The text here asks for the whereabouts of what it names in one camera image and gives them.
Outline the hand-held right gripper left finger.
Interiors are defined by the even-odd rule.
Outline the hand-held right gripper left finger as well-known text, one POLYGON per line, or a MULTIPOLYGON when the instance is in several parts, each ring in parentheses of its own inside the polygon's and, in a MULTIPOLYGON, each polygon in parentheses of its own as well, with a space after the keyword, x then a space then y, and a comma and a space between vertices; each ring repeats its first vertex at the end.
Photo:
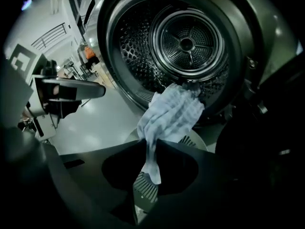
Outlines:
POLYGON ((46 161, 57 193, 81 229, 134 229, 133 184, 145 162, 146 142, 132 141, 95 151, 60 156, 46 146, 46 161))

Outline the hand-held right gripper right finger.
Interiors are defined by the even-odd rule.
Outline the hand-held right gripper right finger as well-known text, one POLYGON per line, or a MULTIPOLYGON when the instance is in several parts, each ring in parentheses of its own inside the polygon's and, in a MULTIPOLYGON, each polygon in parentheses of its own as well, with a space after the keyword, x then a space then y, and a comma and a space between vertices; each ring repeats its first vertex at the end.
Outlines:
POLYGON ((239 161, 157 142, 162 183, 147 229, 302 229, 304 168, 294 151, 239 161))

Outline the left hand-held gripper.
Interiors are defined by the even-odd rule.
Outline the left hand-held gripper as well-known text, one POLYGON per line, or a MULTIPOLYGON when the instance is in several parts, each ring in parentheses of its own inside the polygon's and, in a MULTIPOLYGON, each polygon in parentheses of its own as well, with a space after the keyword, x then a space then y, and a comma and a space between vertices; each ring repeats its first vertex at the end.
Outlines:
POLYGON ((56 73, 55 62, 48 61, 42 52, 24 43, 15 44, 3 58, 0 66, 1 126, 32 132, 39 141, 45 141, 56 135, 58 118, 52 115, 64 119, 77 111, 81 100, 103 97, 106 93, 106 88, 96 82, 42 79, 48 67, 56 73), (41 82, 43 86, 59 87, 58 94, 47 102, 46 109, 41 82))

